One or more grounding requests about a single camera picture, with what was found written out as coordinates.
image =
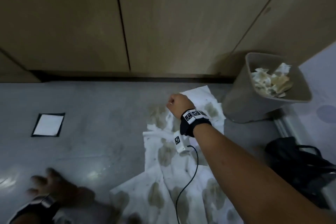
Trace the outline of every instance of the black plastic bag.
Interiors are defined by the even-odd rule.
[[[307,148],[315,154],[302,150]],[[268,143],[265,152],[273,171],[316,206],[329,209],[321,189],[336,178],[336,166],[322,158],[319,149],[297,145],[294,137],[286,137]]]

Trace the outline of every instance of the floor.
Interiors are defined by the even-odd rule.
[[[0,84],[0,217],[29,198],[31,175],[54,167],[109,201],[108,191],[144,171],[146,117],[151,105],[202,83],[49,82]],[[231,85],[209,84],[222,101]],[[59,137],[31,137],[39,113],[63,113]],[[273,121],[225,122],[225,135],[249,151],[279,137]]]

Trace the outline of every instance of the wrist strap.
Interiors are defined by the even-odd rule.
[[[196,125],[207,123],[211,125],[209,117],[202,111],[196,109],[188,109],[181,115],[180,133],[194,137],[194,128]]]
[[[37,196],[29,204],[19,209],[8,223],[12,223],[15,219],[23,214],[34,213],[40,218],[41,223],[49,224],[53,222],[53,217],[60,207],[60,204],[48,195]]]

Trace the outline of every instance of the wall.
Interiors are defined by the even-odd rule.
[[[336,163],[336,42],[300,69],[313,94],[310,103],[292,105],[308,134],[301,141],[315,145],[325,159]]]

